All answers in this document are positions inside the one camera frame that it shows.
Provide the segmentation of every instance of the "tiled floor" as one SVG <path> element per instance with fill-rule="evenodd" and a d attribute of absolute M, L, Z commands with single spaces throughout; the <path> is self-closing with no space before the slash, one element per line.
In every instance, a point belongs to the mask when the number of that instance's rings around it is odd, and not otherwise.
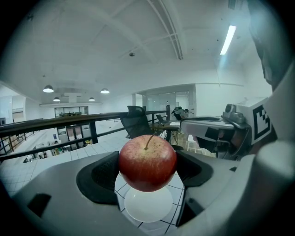
<path fill-rule="evenodd" d="M 22 163 L 22 161 L 16 161 L 16 159 L 6 160 L 0 165 L 0 179 L 9 195 L 13 196 L 30 180 L 51 166 L 95 154 L 120 151 L 127 141 L 129 141 L 129 139 L 112 137 L 110 140 L 99 141 L 94 145 L 29 163 Z M 135 226 L 139 227 L 139 229 L 152 236 L 163 235 L 166 232 L 176 229 L 175 224 L 183 198 L 183 183 L 177 173 L 166 187 L 171 192 L 173 198 L 173 205 L 170 213 L 158 222 L 143 223 L 133 219 L 125 210 L 124 197 L 130 189 L 130 186 L 124 181 L 121 175 L 118 175 L 115 183 L 115 192 L 118 196 L 122 214 L 124 214 Z"/>

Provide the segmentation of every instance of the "black mesh chair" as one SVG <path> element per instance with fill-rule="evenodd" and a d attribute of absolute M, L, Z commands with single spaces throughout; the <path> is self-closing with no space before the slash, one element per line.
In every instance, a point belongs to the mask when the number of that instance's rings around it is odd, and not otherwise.
<path fill-rule="evenodd" d="M 141 135 L 152 135 L 153 131 L 148 124 L 148 118 L 144 109 L 140 106 L 127 106 L 127 116 L 122 116 L 121 122 L 130 138 L 136 138 Z M 183 150 L 183 147 L 172 145 L 174 150 Z"/>

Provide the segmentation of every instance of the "red apple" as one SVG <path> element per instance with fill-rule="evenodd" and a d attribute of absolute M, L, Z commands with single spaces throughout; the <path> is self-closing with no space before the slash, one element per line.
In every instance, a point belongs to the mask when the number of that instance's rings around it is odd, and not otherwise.
<path fill-rule="evenodd" d="M 156 191 L 169 183 L 176 164 L 176 153 L 170 143 L 152 135 L 130 140 L 119 155 L 123 178 L 131 187 L 143 192 Z"/>

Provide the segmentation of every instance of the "table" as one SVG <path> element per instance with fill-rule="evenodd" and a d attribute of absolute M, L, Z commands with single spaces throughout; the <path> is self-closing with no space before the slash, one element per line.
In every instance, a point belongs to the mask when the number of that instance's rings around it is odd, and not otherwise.
<path fill-rule="evenodd" d="M 166 140 L 168 142 L 171 142 L 171 132 L 172 131 L 176 131 L 178 132 L 180 129 L 180 126 L 178 125 L 169 125 L 169 124 L 159 124 L 159 123 L 155 123 L 155 124 L 151 124 L 150 125 L 151 128 L 153 130 L 166 130 L 167 131 L 167 136 L 166 136 Z"/>

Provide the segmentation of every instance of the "ceiling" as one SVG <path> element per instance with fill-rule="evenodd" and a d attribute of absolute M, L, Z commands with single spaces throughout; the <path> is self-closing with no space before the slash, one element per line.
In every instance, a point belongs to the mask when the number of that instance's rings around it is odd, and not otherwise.
<path fill-rule="evenodd" d="M 251 40 L 246 1 L 237 0 L 235 10 L 228 0 L 41 1 L 8 44 L 0 79 L 39 103 L 55 96 L 68 102 L 65 93 L 80 94 L 77 102 L 101 102 L 145 90 L 124 87 L 135 70 L 168 60 L 217 59 L 229 25 L 237 26 L 227 52 L 235 62 Z M 54 93 L 42 92 L 47 84 Z"/>

